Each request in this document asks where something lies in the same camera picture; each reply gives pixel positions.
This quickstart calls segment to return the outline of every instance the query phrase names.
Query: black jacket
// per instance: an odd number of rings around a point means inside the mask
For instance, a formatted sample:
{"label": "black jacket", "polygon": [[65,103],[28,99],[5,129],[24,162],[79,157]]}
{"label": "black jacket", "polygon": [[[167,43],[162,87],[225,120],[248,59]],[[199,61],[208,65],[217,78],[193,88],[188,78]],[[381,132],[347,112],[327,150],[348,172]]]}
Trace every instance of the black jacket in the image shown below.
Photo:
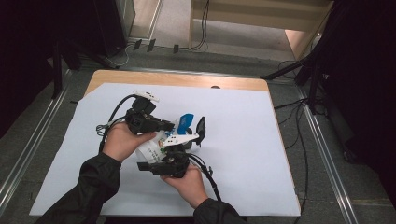
{"label": "black jacket", "polygon": [[[104,153],[85,161],[77,185],[55,203],[38,223],[96,223],[103,203],[120,186],[121,163]],[[195,223],[245,223],[227,203],[207,199],[194,211]]]}

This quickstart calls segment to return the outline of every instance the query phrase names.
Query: wooden table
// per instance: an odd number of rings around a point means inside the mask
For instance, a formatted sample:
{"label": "wooden table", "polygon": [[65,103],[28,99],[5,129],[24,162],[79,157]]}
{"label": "wooden table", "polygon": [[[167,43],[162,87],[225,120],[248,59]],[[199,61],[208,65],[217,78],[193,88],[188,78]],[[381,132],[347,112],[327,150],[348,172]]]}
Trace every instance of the wooden table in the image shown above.
{"label": "wooden table", "polygon": [[265,80],[254,78],[216,77],[186,73],[98,70],[93,74],[85,95],[106,82],[208,88],[218,86],[222,89],[230,90],[268,91],[268,85]]}
{"label": "wooden table", "polygon": [[[213,86],[221,90],[210,89]],[[94,127],[106,122],[118,101],[135,90],[151,91],[161,98],[154,111],[158,118],[171,120],[184,113],[206,117],[203,146],[194,145],[191,152],[212,166],[221,198],[231,203],[240,215],[300,215],[264,80],[186,72],[99,70],[93,74],[85,97],[78,102],[64,142],[36,197],[32,216],[42,215],[73,188],[80,165],[97,154],[101,138]],[[123,105],[117,116],[128,108],[128,104]],[[158,176],[139,171],[137,161],[133,154],[122,164],[119,192],[104,204],[102,215],[191,216],[193,210],[177,191]],[[205,178],[204,185],[208,196],[216,198]]]}
{"label": "wooden table", "polygon": [[[329,0],[210,0],[207,19],[285,29],[294,57],[299,60],[324,28],[332,3]],[[205,4],[206,0],[191,0],[190,48],[193,20],[202,19]]]}

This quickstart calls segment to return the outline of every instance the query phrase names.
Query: black equipment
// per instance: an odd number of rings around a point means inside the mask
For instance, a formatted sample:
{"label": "black equipment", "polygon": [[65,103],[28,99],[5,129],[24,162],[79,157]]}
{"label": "black equipment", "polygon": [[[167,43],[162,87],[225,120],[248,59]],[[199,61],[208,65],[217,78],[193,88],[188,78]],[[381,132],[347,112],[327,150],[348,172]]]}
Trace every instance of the black equipment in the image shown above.
{"label": "black equipment", "polygon": [[145,97],[138,95],[132,96],[136,100],[133,102],[132,108],[125,115],[125,121],[132,133],[151,133],[160,130],[172,131],[175,124],[164,119],[154,118],[150,115],[156,107],[155,104]]}

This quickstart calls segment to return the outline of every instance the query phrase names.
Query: white paper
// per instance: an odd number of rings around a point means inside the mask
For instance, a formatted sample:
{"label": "white paper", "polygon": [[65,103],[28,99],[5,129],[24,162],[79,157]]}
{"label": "white paper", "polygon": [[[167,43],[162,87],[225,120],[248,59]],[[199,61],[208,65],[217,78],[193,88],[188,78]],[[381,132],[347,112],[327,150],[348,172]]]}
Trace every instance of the white paper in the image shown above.
{"label": "white paper", "polygon": [[[149,91],[154,117],[175,120],[194,115],[192,129],[206,118],[206,136],[191,152],[211,166],[219,193],[241,216],[299,216],[286,153],[267,91],[219,90],[191,87],[106,83],[84,97],[69,124],[30,215],[44,214],[78,181],[81,164],[97,155],[101,137],[95,128],[106,124],[116,105],[133,91]],[[122,117],[134,99],[120,108]],[[137,169],[135,154],[120,170],[120,190],[105,203],[111,216],[191,216],[193,210],[177,191],[151,172]],[[216,199],[210,183],[205,188]]]}

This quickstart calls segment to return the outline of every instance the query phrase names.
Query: dark curtain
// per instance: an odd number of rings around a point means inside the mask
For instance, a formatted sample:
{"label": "dark curtain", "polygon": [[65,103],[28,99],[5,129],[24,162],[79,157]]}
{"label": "dark curtain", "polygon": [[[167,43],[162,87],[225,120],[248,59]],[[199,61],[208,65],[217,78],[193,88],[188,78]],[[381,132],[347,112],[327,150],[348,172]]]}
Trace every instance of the dark curtain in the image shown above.
{"label": "dark curtain", "polygon": [[52,81],[50,1],[0,6],[0,137]]}
{"label": "dark curtain", "polygon": [[335,101],[354,136],[345,145],[379,174],[396,207],[396,4],[394,1],[337,1],[348,7],[319,55]]}

